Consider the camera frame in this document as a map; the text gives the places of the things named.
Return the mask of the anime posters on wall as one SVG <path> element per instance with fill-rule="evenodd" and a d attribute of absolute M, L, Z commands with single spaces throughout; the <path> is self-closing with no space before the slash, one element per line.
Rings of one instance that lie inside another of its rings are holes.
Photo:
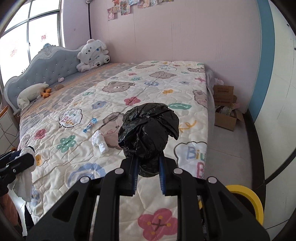
<path fill-rule="evenodd" d="M 112 21 L 117 15 L 129 15 L 133 6 L 146 9 L 167 2 L 172 2 L 172 0 L 112 0 L 112 7 L 107 9 L 107 20 Z"/>

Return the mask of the white cloth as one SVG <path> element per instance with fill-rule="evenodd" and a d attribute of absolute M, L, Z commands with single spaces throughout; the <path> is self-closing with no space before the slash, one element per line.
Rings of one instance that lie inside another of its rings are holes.
<path fill-rule="evenodd" d="M 108 145 L 104 139 L 102 132 L 96 131 L 92 137 L 91 142 L 93 147 L 98 147 L 101 154 L 105 154 L 109 151 Z"/>

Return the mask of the orange small plush toy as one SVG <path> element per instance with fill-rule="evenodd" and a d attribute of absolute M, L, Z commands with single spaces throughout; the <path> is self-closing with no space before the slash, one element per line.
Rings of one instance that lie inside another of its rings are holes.
<path fill-rule="evenodd" d="M 43 98 L 47 98 L 51 95 L 51 91 L 52 91 L 51 88 L 47 88 L 43 92 L 40 93 L 40 96 Z"/>

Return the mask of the white dog plush toy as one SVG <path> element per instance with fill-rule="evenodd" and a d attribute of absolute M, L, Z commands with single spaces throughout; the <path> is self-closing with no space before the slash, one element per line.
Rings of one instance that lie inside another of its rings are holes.
<path fill-rule="evenodd" d="M 100 40 L 90 39 L 77 55 L 80 63 L 76 66 L 79 72 L 98 68 L 110 61 L 106 44 Z"/>

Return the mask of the white goose plush toy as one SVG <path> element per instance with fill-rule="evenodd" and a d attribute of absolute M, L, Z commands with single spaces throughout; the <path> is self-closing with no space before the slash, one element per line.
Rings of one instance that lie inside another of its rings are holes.
<path fill-rule="evenodd" d="M 37 83 L 25 88 L 20 92 L 17 98 L 17 105 L 21 110 L 24 110 L 31 101 L 38 98 L 41 92 L 43 92 L 49 85 L 44 83 Z"/>

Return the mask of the blue tufted headboard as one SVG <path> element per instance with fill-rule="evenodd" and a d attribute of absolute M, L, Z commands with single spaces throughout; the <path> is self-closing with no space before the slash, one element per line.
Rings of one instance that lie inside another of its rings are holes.
<path fill-rule="evenodd" d="M 46 44 L 33 58 L 27 69 L 20 75 L 10 78 L 4 86 L 4 98 L 15 113 L 20 111 L 17 97 L 27 87 L 46 82 L 53 85 L 60 77 L 66 78 L 77 72 L 80 63 L 77 58 L 82 48 L 70 50 Z"/>

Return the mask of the window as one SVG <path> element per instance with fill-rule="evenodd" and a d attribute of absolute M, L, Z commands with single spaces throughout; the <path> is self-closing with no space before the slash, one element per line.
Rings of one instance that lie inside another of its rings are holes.
<path fill-rule="evenodd" d="M 3 84 L 23 73 L 46 44 L 61 45 L 59 0 L 26 1 L 1 37 Z"/>

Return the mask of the yellow rimmed trash bin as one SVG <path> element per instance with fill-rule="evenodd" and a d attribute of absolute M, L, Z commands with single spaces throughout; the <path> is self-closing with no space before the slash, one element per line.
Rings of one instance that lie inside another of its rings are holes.
<path fill-rule="evenodd" d="M 242 185 L 206 182 L 202 193 L 197 196 L 197 207 L 203 211 L 208 229 L 226 232 L 263 225 L 264 213 L 259 197 Z"/>

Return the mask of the cardboard box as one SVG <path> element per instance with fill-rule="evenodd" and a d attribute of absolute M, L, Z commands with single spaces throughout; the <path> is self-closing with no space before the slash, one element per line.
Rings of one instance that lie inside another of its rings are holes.
<path fill-rule="evenodd" d="M 234 131 L 237 121 L 244 123 L 242 112 L 239 110 L 240 103 L 234 95 L 233 86 L 215 85 L 215 126 Z"/>

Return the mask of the small pink toy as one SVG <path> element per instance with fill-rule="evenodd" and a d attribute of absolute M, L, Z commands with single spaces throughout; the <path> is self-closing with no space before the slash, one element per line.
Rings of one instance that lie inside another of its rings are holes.
<path fill-rule="evenodd" d="M 61 83 L 61 82 L 63 82 L 63 81 L 64 81 L 64 78 L 63 78 L 63 77 L 61 77 L 61 78 L 58 79 L 58 82 L 59 82 L 59 83 Z"/>

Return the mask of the white blue wardrobe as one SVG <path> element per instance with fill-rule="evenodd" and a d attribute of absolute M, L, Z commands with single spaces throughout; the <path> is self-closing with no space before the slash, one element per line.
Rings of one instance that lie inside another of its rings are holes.
<path fill-rule="evenodd" d="M 257 5 L 261 53 L 249 111 L 263 157 L 263 225 L 271 240 L 295 240 L 295 34 L 273 2 Z"/>

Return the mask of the black plastic bag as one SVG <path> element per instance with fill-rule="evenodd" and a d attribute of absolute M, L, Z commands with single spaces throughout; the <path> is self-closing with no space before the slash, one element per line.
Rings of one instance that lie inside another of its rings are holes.
<path fill-rule="evenodd" d="M 179 138 L 178 116 L 163 103 L 145 103 L 124 114 L 118 144 L 127 158 L 138 159 L 140 176 L 154 177 L 169 137 Z"/>

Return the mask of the grey orange patterned bedsheet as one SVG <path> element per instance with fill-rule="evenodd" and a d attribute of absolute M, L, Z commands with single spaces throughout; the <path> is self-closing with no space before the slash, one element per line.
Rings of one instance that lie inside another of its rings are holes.
<path fill-rule="evenodd" d="M 56 90 L 55 85 L 52 85 L 50 87 L 52 93 L 49 97 L 37 99 L 25 111 L 22 111 L 21 121 L 41 117 L 42 115 L 47 116 L 49 113 L 69 105 L 74 97 L 93 87 L 95 84 L 133 66 L 135 66 L 134 63 L 109 63 L 97 69 L 70 75 L 62 82 L 63 88 Z"/>

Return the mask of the blue white candy wrapper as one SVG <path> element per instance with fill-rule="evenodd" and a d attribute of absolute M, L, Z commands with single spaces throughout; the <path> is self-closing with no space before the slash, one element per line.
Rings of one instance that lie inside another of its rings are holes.
<path fill-rule="evenodd" d="M 96 118 L 92 118 L 91 121 L 83 129 L 83 132 L 84 133 L 87 133 L 96 123 L 97 123 L 97 119 Z"/>

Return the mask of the white tissue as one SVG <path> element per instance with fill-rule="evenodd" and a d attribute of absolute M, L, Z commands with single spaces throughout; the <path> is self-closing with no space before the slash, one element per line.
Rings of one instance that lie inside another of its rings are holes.
<path fill-rule="evenodd" d="M 32 172 L 36 169 L 36 155 L 35 150 L 33 147 L 28 146 L 21 149 L 15 156 L 13 156 L 13 160 L 19 159 L 21 156 L 25 154 L 31 154 L 34 161 L 32 165 L 29 165 L 28 159 L 23 158 L 21 160 L 21 164 L 25 164 L 27 168 L 25 168 L 20 173 L 16 174 L 16 179 L 8 185 L 10 190 L 13 190 L 15 194 L 22 198 L 25 202 L 31 201 L 32 196 L 32 188 L 33 188 L 33 181 L 32 181 Z"/>

